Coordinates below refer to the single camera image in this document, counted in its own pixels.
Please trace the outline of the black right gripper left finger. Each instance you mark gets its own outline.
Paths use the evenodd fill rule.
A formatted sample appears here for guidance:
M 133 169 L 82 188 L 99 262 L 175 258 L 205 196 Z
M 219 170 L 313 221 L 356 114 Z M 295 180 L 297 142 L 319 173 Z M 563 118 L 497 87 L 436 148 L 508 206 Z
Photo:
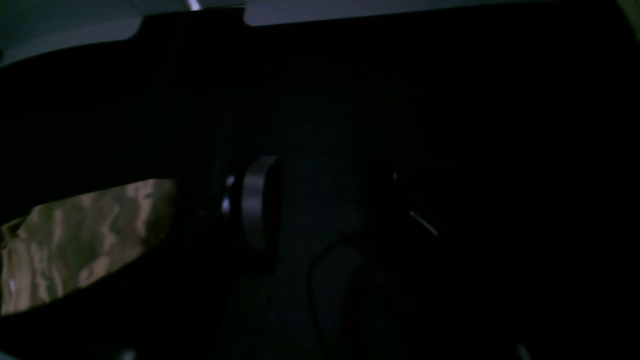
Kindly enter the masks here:
M 1 315 L 3 360 L 207 357 L 235 277 L 275 266 L 282 162 L 261 155 L 165 179 L 177 186 L 167 236 L 89 287 Z

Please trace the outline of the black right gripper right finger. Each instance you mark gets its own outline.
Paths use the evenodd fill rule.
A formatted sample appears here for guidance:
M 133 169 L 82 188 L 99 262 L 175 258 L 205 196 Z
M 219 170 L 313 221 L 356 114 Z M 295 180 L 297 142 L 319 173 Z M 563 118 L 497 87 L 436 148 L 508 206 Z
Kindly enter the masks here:
M 510 186 L 371 162 L 371 279 L 407 360 L 637 360 L 633 219 L 557 192 L 532 209 Z

